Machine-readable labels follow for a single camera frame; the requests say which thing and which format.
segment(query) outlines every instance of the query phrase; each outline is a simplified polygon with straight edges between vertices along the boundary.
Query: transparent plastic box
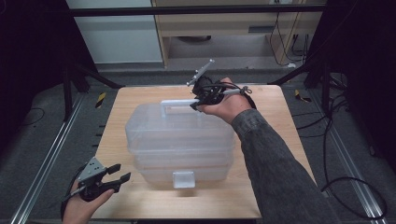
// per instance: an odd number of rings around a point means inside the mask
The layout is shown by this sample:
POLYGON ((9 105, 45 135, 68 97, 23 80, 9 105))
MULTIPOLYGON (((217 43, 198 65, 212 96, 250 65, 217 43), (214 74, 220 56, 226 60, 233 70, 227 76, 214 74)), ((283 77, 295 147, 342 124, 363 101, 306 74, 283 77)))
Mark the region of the transparent plastic box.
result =
POLYGON ((194 188, 196 181, 227 177, 233 164, 233 128, 218 117, 194 111, 191 103, 139 105, 128 120, 128 149, 148 182, 194 188))

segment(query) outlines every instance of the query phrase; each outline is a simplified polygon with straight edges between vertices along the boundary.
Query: hand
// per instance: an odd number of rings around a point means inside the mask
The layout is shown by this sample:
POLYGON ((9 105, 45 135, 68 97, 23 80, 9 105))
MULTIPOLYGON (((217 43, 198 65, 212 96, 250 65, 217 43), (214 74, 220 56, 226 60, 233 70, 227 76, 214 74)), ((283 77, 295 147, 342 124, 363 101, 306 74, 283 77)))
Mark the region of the hand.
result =
MULTIPOLYGON (((78 188, 78 182, 75 181, 71 191, 74 191, 78 188)), ((69 199, 67 203, 66 209, 64 210, 64 224, 73 223, 73 224, 86 224, 91 219, 93 213, 98 209, 102 204, 107 202, 107 200, 113 195, 114 189, 110 189, 103 194, 101 194, 98 198, 91 202, 85 202, 79 197, 79 194, 73 196, 69 199)))
MULTIPOLYGON (((231 82, 224 78, 222 82, 231 82)), ((251 109, 248 99, 241 94, 225 95, 218 105, 198 105, 197 109, 206 114, 215 115, 231 124, 233 119, 241 112, 251 109)))

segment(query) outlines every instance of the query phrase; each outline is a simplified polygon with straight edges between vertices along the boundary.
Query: gray shirt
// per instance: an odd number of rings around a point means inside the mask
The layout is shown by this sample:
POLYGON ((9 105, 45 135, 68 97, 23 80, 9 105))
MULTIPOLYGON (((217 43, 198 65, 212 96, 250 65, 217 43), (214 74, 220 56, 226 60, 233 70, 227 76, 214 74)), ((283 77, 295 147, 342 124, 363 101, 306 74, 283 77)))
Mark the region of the gray shirt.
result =
POLYGON ((308 172, 260 112, 246 110, 232 126, 241 140, 265 223, 340 223, 308 172))

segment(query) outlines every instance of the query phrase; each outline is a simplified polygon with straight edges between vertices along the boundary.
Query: box handle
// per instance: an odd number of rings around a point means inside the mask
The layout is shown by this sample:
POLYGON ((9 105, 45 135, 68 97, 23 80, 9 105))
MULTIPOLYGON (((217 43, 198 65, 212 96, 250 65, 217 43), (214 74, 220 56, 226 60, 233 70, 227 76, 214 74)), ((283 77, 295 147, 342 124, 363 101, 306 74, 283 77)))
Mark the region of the box handle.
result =
POLYGON ((175 189, 195 188, 195 176, 193 171, 174 171, 173 183, 175 189))
POLYGON ((190 105, 198 102, 198 99, 189 99, 189 100, 163 100, 161 101, 161 116, 163 118, 166 117, 166 115, 169 113, 167 108, 175 109, 178 114, 180 113, 186 113, 188 111, 189 113, 196 113, 200 114, 199 112, 194 111, 192 108, 190 108, 190 105))

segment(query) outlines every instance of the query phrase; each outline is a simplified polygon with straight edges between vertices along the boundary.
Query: floor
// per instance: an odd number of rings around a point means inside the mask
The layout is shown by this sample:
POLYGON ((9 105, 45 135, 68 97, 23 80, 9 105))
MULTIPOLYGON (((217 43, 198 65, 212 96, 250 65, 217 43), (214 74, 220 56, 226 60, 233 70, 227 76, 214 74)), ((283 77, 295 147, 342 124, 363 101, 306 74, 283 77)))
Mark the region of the floor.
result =
MULTIPOLYGON (((300 60, 300 49, 304 41, 299 38, 294 46, 294 51, 289 51, 289 56, 300 60)), ((245 83, 266 83, 286 75, 293 66, 301 65, 294 62, 288 65, 279 65, 272 56, 271 48, 263 35, 250 36, 212 36, 210 40, 198 37, 181 37, 172 39, 172 48, 169 52, 169 64, 166 68, 136 67, 128 74, 104 73, 104 76, 116 82, 127 85, 160 85, 184 84, 185 79, 191 77, 193 70, 201 68, 209 59, 214 59, 208 74, 216 77, 231 77, 232 80, 245 83)), ((290 112, 296 127, 305 126, 320 118, 319 106, 306 100, 296 99, 295 90, 299 90, 303 98, 314 99, 317 90, 307 91, 302 86, 304 75, 298 76, 282 89, 287 99, 290 112)), ((76 117, 73 128, 69 131, 67 139, 62 143, 62 150, 57 159, 50 165, 47 181, 36 195, 36 201, 31 210, 28 210, 28 221, 31 223, 56 223, 59 222, 59 201, 64 194, 64 186, 68 185, 70 176, 83 162, 94 155, 100 143, 100 135, 106 125, 112 102, 117 91, 109 90, 106 86, 89 79, 92 84, 90 92, 82 99, 80 112, 76 117), (97 98, 101 92, 106 92, 106 99, 101 108, 95 108, 97 98)), ((332 91, 332 97, 339 92, 332 91)), ((15 153, 9 155, 7 161, 1 160, 0 166, 0 223, 8 223, 21 204, 25 193, 35 181, 42 162, 46 159, 48 149, 51 148, 53 139, 62 129, 63 119, 62 86, 39 93, 34 101, 34 107, 28 114, 25 124, 21 126, 20 134, 15 137, 13 147, 15 153)), ((356 217, 341 206, 334 197, 329 200, 334 210, 339 214, 343 223, 396 223, 396 175, 380 158, 373 158, 367 148, 367 143, 362 136, 353 114, 346 107, 334 113, 334 127, 342 137, 343 146, 348 148, 349 155, 356 162, 356 166, 364 174, 365 179, 375 185, 387 200, 389 214, 387 219, 369 221, 356 217)), ((322 140, 313 135, 323 133, 325 123, 299 130, 299 135, 311 164, 314 176, 319 186, 325 184, 322 164, 322 140)), ((347 175, 340 150, 337 149, 336 140, 329 135, 327 160, 328 172, 331 178, 347 175)), ((335 186, 341 197, 348 204, 359 207, 361 199, 356 196, 356 186, 335 186)))

